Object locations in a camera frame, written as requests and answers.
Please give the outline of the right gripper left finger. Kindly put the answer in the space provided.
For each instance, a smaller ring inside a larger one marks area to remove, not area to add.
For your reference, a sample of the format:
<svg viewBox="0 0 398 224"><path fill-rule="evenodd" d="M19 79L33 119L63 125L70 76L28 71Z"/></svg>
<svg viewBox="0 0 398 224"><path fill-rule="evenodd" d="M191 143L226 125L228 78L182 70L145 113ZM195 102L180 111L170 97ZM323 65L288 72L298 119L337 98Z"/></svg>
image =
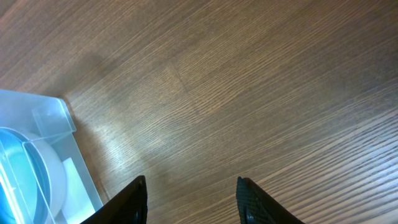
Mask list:
<svg viewBox="0 0 398 224"><path fill-rule="evenodd" d="M81 224L146 224L147 198L146 178L140 175Z"/></svg>

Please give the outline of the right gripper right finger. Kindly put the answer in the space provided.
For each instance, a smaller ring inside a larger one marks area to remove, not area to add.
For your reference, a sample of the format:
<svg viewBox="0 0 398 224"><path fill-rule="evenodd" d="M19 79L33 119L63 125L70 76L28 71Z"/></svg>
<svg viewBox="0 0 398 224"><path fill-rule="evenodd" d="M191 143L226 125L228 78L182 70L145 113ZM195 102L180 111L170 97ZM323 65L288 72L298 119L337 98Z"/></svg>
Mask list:
<svg viewBox="0 0 398 224"><path fill-rule="evenodd" d="M236 201L242 224L303 224L250 178L238 177Z"/></svg>

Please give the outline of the cream bowl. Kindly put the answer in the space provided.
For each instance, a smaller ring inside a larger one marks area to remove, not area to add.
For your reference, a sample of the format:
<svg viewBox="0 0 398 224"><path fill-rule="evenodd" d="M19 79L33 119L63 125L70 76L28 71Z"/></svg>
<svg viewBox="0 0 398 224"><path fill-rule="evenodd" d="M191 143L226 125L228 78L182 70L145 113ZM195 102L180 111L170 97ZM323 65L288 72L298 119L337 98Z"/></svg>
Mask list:
<svg viewBox="0 0 398 224"><path fill-rule="evenodd" d="M49 209L53 218L61 211L67 193L67 178L64 166L54 148L38 135L30 132L22 132L29 140L29 144L38 152L44 163L45 174L49 180Z"/></svg>

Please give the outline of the clear plastic storage container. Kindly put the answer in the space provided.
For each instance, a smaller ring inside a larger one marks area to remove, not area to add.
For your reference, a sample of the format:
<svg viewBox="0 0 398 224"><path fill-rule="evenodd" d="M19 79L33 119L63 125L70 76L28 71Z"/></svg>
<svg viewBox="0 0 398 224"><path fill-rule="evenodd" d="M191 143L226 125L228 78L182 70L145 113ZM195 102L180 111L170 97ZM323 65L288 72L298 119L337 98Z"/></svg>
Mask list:
<svg viewBox="0 0 398 224"><path fill-rule="evenodd" d="M82 223L102 206L60 98L1 90L1 223Z"/></svg>

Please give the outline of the dark blue bowl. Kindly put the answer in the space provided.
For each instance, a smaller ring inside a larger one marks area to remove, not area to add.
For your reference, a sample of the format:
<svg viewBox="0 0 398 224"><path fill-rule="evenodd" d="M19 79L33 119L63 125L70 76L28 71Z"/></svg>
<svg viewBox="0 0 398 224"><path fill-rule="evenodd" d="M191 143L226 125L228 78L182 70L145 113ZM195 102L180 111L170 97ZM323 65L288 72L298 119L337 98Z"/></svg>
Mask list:
<svg viewBox="0 0 398 224"><path fill-rule="evenodd" d="M1 223L53 223L44 163L29 142L1 129Z"/></svg>

